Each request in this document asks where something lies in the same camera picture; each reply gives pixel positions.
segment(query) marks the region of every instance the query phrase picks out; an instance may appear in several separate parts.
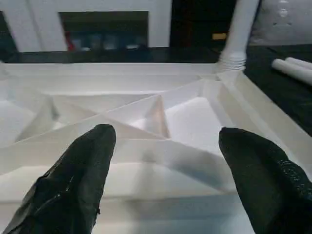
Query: white pipe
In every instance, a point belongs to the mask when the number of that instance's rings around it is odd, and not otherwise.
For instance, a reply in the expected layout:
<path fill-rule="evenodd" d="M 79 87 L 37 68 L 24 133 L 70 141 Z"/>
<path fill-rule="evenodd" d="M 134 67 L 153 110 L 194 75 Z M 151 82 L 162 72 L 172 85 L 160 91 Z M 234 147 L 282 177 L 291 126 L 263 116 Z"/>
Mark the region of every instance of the white pipe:
<path fill-rule="evenodd" d="M 272 67 L 292 78 L 312 85 L 312 70 L 310 69 L 303 68 L 281 59 L 275 59 L 272 63 Z"/>
<path fill-rule="evenodd" d="M 244 70 L 246 47 L 259 0 L 238 0 L 225 49 L 219 59 L 219 70 Z"/>
<path fill-rule="evenodd" d="M 285 61 L 312 70 L 312 63 L 310 62 L 305 62 L 296 58 L 287 58 Z"/>

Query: white roll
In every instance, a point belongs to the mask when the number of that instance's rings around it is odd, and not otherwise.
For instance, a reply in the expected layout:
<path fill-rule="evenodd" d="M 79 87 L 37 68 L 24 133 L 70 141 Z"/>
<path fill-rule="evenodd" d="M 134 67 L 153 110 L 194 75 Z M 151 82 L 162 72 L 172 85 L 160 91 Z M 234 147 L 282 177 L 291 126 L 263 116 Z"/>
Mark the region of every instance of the white roll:
<path fill-rule="evenodd" d="M 312 70 L 312 63 L 310 62 L 306 62 L 296 58 L 287 58 L 285 59 L 285 61 Z"/>
<path fill-rule="evenodd" d="M 286 62 L 281 59 L 275 59 L 272 67 L 292 78 L 312 85 L 312 70 L 303 68 L 301 66 Z"/>

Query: black table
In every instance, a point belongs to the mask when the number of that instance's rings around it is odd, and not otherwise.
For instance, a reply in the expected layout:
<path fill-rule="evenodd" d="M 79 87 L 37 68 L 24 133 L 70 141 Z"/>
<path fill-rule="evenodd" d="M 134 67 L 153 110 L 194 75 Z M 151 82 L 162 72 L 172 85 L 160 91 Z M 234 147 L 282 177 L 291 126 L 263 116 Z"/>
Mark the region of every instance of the black table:
<path fill-rule="evenodd" d="M 10 63 L 179 62 L 215 63 L 220 49 L 150 48 L 102 52 L 39 52 L 2 56 Z M 246 75 L 276 105 L 312 136 L 312 87 L 271 69 L 271 62 L 294 57 L 312 62 L 312 45 L 250 46 Z"/>

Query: red object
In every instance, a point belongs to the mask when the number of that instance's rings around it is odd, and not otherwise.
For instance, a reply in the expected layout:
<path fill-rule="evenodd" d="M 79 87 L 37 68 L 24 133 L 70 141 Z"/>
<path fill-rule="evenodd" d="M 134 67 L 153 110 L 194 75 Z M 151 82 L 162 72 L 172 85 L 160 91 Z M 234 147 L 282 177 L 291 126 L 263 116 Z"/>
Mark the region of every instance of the red object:
<path fill-rule="evenodd" d="M 67 49 L 69 51 L 74 51 L 75 50 L 75 46 L 72 43 L 71 39 L 70 39 L 70 32 L 65 32 L 65 39 L 66 39 L 66 44 L 67 44 Z"/>

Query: yellow object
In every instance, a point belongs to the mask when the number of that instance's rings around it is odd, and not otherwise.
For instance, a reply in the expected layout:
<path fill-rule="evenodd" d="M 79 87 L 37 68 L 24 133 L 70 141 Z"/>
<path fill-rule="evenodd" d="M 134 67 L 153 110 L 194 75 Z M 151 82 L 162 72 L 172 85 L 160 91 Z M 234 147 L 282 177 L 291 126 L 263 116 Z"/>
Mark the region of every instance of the yellow object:
<path fill-rule="evenodd" d="M 213 40 L 225 40 L 227 37 L 226 33 L 214 33 Z"/>

